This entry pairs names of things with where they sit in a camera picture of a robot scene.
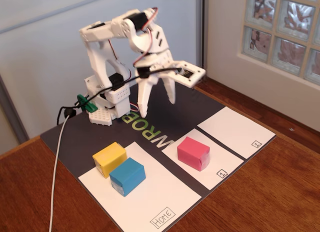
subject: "yellow box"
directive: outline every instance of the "yellow box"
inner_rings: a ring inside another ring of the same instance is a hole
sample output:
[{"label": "yellow box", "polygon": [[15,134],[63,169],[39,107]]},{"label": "yellow box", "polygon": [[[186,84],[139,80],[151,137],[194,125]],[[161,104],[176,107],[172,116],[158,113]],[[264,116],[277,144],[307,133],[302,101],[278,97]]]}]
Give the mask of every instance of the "yellow box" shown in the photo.
[{"label": "yellow box", "polygon": [[105,178],[111,171],[121,165],[127,159],[126,150],[117,142],[110,144],[103,150],[92,156],[95,166]]}]

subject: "pink box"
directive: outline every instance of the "pink box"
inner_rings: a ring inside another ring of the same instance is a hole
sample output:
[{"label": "pink box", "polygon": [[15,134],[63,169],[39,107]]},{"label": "pink box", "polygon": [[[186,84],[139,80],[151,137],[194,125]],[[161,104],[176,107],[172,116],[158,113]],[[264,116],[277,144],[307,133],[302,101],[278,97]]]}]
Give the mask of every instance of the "pink box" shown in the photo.
[{"label": "pink box", "polygon": [[178,160],[198,171],[202,171],[210,162],[210,147],[188,136],[179,144],[177,149]]}]

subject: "robotic arm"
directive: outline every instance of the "robotic arm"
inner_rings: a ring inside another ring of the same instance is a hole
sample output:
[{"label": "robotic arm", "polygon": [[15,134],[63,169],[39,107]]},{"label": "robotic arm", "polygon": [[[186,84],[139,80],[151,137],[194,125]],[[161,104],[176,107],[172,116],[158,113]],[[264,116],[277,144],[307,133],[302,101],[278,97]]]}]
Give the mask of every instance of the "robotic arm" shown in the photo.
[{"label": "robotic arm", "polygon": [[[85,83],[90,96],[103,88],[113,87],[97,96],[93,102],[98,112],[105,114],[107,121],[99,121],[93,114],[90,121],[96,124],[111,125],[114,118],[120,118],[130,112],[128,84],[131,72],[119,61],[110,39],[127,38],[130,48],[141,55],[134,61],[135,76],[138,83],[138,107],[140,115],[147,115],[148,101],[152,86],[161,78],[169,98],[176,101],[175,82],[192,88],[206,73],[200,67],[185,61],[174,61],[169,50],[163,29],[154,23],[158,8],[148,8],[142,12],[130,10],[111,21],[96,22],[80,29],[80,35],[87,48],[94,75],[86,78]],[[115,69],[115,74],[108,77],[106,61]]]}]

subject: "blue cube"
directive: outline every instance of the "blue cube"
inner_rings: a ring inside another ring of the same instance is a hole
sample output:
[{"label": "blue cube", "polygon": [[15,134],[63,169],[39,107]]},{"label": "blue cube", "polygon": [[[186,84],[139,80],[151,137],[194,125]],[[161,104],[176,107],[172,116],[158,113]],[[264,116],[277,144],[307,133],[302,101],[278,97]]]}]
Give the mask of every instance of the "blue cube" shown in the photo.
[{"label": "blue cube", "polygon": [[110,174],[112,187],[124,197],[137,187],[145,178],[145,168],[132,158],[128,158]]}]

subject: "black mat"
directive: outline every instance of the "black mat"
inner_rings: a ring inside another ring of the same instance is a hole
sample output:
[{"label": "black mat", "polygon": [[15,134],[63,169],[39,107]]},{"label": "black mat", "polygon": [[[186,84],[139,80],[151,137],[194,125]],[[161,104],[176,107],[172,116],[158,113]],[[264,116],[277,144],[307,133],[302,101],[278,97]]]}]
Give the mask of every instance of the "black mat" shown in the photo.
[{"label": "black mat", "polygon": [[[136,103],[138,87],[135,85],[131,87],[130,90],[130,101]],[[179,178],[182,182],[184,182],[187,186],[201,196],[201,199],[194,205],[196,206],[201,200],[208,196],[222,182],[224,182],[229,176],[237,171],[238,168],[243,166],[256,154],[255,153],[252,155],[249,159],[244,159],[230,148],[197,127],[198,124],[214,115],[224,107],[224,105],[209,98],[201,92],[186,88],[180,84],[176,84],[176,103],[171,104],[168,100],[164,85],[160,82],[158,85],[153,87],[150,95],[148,114],[145,118],[148,124],[146,129],[135,130],[132,126],[133,122],[126,123],[121,118],[113,120],[112,126],[91,124],[87,113],[83,112],[67,121],[61,140],[59,159],[78,180],[79,176],[95,167],[92,155],[98,151],[102,150],[113,142],[118,142],[123,147],[126,147],[133,142],[137,142],[147,153],[149,153],[177,178]],[[136,127],[140,128],[144,124],[146,124],[146,122],[141,121],[136,124]],[[59,126],[56,126],[41,135],[42,140],[53,151],[53,153],[56,153],[57,150],[61,126],[62,125],[60,124]],[[143,136],[143,131],[150,130],[151,127],[154,127],[154,132],[161,131],[161,133],[155,136],[153,139],[148,140]],[[208,190],[200,182],[198,182],[180,166],[168,158],[164,153],[162,153],[161,150],[163,150],[166,145],[158,148],[157,144],[159,141],[153,143],[151,142],[152,140],[164,135],[167,136],[167,139],[164,141],[164,143],[170,140],[176,141],[195,128],[200,130],[202,133],[214,140],[220,146],[224,147],[229,152],[235,154],[241,159],[244,159],[244,162],[237,169],[235,169],[233,173],[229,174],[212,190]],[[193,207],[186,211],[182,216],[177,218],[164,231],[168,230]]]}]

